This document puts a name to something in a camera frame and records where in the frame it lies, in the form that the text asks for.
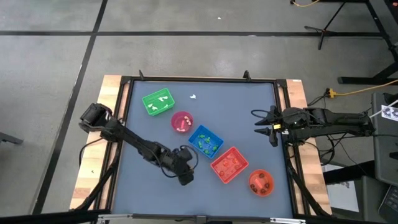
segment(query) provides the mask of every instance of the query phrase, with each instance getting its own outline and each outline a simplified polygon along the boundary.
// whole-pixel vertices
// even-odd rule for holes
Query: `sticker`
[[[398,121],[398,108],[381,105],[381,110],[382,110],[381,116],[383,118],[387,118],[393,121]]]

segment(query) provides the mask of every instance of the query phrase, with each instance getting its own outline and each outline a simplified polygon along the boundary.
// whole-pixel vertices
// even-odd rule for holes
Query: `pink bowl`
[[[179,111],[172,116],[172,127],[178,133],[187,133],[193,126],[193,117],[186,111]]]

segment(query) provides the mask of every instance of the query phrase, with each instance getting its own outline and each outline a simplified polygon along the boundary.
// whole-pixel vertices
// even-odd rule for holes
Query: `black floor stripe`
[[[230,32],[230,31],[101,31],[98,36],[238,36],[319,37],[316,32]],[[329,37],[382,37],[379,32],[330,32]]]
[[[95,22],[95,26],[93,28],[93,32],[97,32],[100,28],[100,24],[102,18],[104,16],[106,3],[108,0],[103,0],[101,7],[99,9],[98,17]],[[88,45],[86,48],[85,55],[83,57],[83,61],[81,63],[79,74],[76,78],[75,86],[73,87],[71,97],[69,99],[67,108],[65,110],[65,114],[63,115],[62,122],[60,128],[57,133],[57,137],[53,144],[52,153],[49,165],[47,167],[47,171],[44,175],[43,182],[40,186],[39,194],[37,195],[37,200],[35,201],[32,214],[40,214],[42,213],[43,206],[45,203],[45,199],[50,189],[51,181],[54,176],[55,168],[57,167],[58,159],[61,154],[62,146],[65,141],[65,137],[67,135],[68,127],[70,124],[70,120],[72,118],[73,110],[75,109],[76,101],[80,92],[81,84],[83,83],[83,79],[85,77],[86,69],[88,62],[90,60],[91,53],[93,51],[94,43],[95,43],[96,36],[92,35],[90,40],[88,41]]]
[[[22,35],[22,36],[87,36],[92,35],[91,31],[28,31],[28,30],[17,30],[17,31],[0,31],[0,35]]]

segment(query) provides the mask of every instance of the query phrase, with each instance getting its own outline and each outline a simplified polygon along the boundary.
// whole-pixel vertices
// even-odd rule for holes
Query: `yellow cable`
[[[348,95],[352,95],[352,94],[356,94],[356,93],[361,93],[361,92],[364,92],[364,91],[374,90],[374,89],[376,89],[376,88],[388,86],[388,85],[393,84],[393,83],[395,83],[395,82],[398,82],[398,80],[394,80],[394,81],[391,81],[391,82],[389,82],[389,83],[386,83],[386,84],[383,84],[383,85],[379,85],[379,86],[374,86],[374,87],[365,88],[365,89],[362,89],[362,90],[352,91],[352,92],[349,92],[349,93],[336,93],[335,91],[333,91],[332,89],[330,89],[330,96],[331,96],[331,98],[334,98],[334,96],[348,96]]]
[[[309,7],[309,6],[312,6],[313,4],[317,3],[318,1],[321,1],[321,0],[316,0],[315,2],[312,2],[307,5],[300,5],[300,4],[297,4],[295,1],[292,1],[292,3],[295,4],[297,7]]]

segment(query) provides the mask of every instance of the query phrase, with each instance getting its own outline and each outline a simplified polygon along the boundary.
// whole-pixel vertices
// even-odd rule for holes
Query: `green container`
[[[171,109],[175,103],[168,88],[143,97],[142,102],[144,102],[148,114],[152,116]]]

